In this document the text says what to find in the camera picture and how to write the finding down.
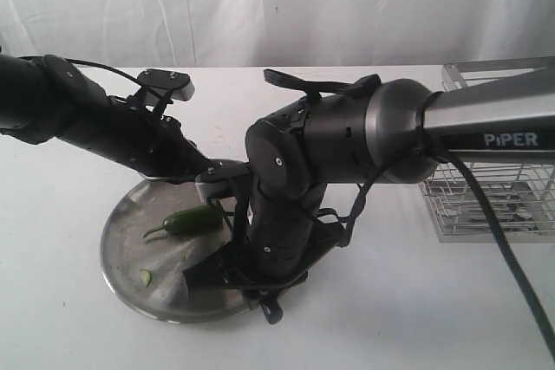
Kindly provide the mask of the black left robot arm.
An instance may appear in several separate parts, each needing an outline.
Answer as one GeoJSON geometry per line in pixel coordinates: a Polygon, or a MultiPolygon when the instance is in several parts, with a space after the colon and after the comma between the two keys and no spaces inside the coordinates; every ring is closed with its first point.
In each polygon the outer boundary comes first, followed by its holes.
{"type": "Polygon", "coordinates": [[[165,115],[194,92],[188,75],[147,69],[127,98],[109,95],[79,67],[56,55],[1,57],[1,132],[38,145],[53,138],[148,178],[192,181],[213,162],[165,115]]]}

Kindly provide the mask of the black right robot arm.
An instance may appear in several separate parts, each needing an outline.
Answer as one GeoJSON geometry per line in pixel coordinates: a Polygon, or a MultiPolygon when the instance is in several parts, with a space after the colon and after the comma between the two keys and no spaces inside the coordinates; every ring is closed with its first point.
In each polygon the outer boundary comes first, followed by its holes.
{"type": "Polygon", "coordinates": [[[246,163],[203,176],[209,198],[236,199],[232,239],[185,269],[189,292],[237,290],[269,323],[278,297],[349,244],[372,185],[415,184],[450,162],[554,159],[554,72],[544,68],[457,91],[417,81],[305,81],[267,69],[302,98],[246,132],[246,163]]]}

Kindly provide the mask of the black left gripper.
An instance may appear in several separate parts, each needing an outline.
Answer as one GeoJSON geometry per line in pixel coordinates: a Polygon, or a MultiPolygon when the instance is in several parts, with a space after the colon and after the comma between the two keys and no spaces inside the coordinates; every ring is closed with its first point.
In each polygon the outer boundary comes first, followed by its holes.
{"type": "Polygon", "coordinates": [[[104,105],[81,110],[77,144],[150,178],[181,181],[211,166],[211,160],[185,138],[175,118],[160,118],[114,96],[104,105]]]}

